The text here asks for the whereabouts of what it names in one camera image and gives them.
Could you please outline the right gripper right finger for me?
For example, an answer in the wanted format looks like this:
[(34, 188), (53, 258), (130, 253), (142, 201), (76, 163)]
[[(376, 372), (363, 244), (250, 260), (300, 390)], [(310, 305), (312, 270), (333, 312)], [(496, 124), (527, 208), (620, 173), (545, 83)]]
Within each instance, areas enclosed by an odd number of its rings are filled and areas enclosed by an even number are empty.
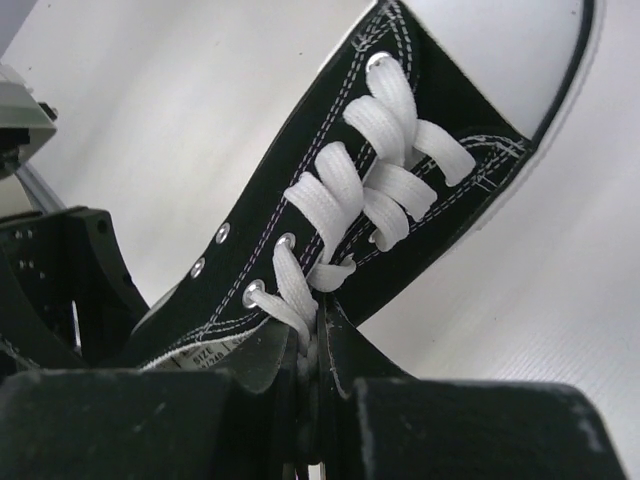
[(622, 479), (598, 410), (531, 381), (420, 380), (339, 302), (318, 314), (319, 450), (329, 479)]

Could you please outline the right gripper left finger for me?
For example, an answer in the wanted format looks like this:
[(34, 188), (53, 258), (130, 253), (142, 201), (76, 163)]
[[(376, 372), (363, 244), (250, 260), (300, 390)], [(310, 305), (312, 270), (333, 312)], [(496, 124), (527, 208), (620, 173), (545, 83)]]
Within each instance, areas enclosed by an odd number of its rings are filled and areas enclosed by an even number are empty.
[(5, 479), (291, 479), (296, 334), (209, 370), (29, 371), (1, 386)]

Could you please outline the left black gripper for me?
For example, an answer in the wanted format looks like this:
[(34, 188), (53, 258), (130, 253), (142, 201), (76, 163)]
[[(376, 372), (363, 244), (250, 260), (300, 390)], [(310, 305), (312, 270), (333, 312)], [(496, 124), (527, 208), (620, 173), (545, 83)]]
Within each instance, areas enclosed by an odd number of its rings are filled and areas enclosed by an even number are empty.
[(1, 350), (19, 366), (99, 365), (122, 350), (148, 309), (108, 211), (2, 218)]

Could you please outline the black sneaker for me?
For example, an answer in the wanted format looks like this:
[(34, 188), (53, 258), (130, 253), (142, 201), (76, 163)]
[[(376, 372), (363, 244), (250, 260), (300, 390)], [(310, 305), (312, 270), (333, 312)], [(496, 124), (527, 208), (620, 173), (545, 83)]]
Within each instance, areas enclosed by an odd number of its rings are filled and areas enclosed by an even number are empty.
[(320, 306), (356, 323), (538, 161), (586, 73), (594, 1), (378, 1), (325, 62), (122, 367), (203, 368), (276, 321), (316, 370)]

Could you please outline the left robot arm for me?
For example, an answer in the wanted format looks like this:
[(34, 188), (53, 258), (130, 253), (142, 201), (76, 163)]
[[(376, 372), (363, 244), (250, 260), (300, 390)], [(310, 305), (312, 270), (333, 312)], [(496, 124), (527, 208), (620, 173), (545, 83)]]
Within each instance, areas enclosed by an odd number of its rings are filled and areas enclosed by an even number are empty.
[(55, 134), (57, 112), (1, 68), (1, 375), (112, 368), (148, 310), (111, 215), (30, 204), (18, 173)]

